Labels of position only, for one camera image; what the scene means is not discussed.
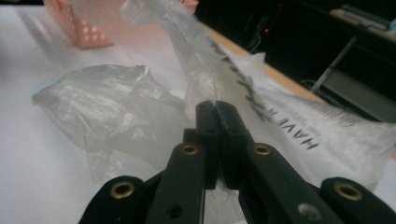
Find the clear plastic bag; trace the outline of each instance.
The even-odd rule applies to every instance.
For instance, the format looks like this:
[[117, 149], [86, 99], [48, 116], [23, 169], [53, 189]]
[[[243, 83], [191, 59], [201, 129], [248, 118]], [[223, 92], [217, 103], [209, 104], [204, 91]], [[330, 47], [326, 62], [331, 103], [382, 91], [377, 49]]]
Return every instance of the clear plastic bag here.
[[193, 123], [184, 102], [147, 67], [97, 65], [65, 75], [33, 96], [55, 124], [85, 148], [95, 182], [160, 172]]

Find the plastic wrap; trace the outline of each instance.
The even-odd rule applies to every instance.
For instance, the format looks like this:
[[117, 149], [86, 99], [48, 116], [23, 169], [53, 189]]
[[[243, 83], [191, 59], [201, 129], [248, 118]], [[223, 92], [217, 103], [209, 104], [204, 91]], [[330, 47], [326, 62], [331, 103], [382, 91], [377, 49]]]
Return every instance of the plastic wrap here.
[[65, 75], [33, 96], [55, 124], [88, 154], [92, 179], [148, 179], [160, 172], [193, 123], [184, 102], [145, 66], [97, 65]]

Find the brass screw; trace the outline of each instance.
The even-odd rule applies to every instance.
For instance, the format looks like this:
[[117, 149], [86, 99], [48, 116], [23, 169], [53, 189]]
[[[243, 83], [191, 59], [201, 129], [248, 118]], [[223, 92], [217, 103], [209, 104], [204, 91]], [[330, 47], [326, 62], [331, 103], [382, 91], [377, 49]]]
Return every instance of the brass screw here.
[[113, 185], [110, 196], [115, 199], [123, 199], [134, 192], [134, 184], [130, 181], [121, 181]]
[[347, 183], [336, 183], [334, 190], [342, 197], [351, 201], [358, 201], [363, 197], [360, 190]]

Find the metal rivet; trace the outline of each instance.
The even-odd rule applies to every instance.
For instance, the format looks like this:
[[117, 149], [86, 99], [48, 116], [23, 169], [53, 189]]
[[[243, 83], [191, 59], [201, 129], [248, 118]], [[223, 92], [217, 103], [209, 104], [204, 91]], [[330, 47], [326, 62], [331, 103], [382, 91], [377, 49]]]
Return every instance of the metal rivet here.
[[121, 181], [113, 185], [110, 196], [115, 199], [123, 199], [134, 192], [134, 184], [130, 181]]
[[358, 201], [363, 197], [360, 190], [347, 183], [335, 183], [334, 190], [342, 197], [351, 201]]
[[181, 149], [181, 151], [186, 154], [186, 155], [195, 155], [197, 154], [198, 147], [194, 147], [194, 146], [185, 146]]
[[268, 147], [263, 147], [263, 146], [255, 146], [254, 147], [254, 151], [262, 156], [268, 156], [269, 154], [271, 154], [271, 149], [269, 149]]
[[297, 208], [300, 214], [310, 221], [322, 220], [320, 211], [312, 204], [300, 203]]

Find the transparent plastic sheet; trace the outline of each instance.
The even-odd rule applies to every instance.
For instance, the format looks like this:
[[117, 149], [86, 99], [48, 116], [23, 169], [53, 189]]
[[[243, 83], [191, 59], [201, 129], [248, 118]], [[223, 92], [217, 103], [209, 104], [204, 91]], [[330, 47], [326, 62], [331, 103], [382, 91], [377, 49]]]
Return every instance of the transparent plastic sheet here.
[[109, 4], [106, 0], [74, 0], [73, 9], [80, 17], [96, 25], [116, 45], [123, 46], [126, 52], [135, 52], [136, 45], [139, 45], [131, 42], [129, 36], [139, 32], [140, 27], [161, 30], [172, 42], [187, 79], [185, 102], [188, 102], [189, 117], [195, 117], [195, 106], [203, 100], [214, 102], [214, 67], [208, 63], [210, 59], [204, 59], [209, 56], [210, 40], [179, 1], [120, 0]]
[[55, 124], [88, 154], [92, 180], [160, 172], [193, 123], [184, 102], [147, 67], [97, 65], [71, 72], [33, 96]]

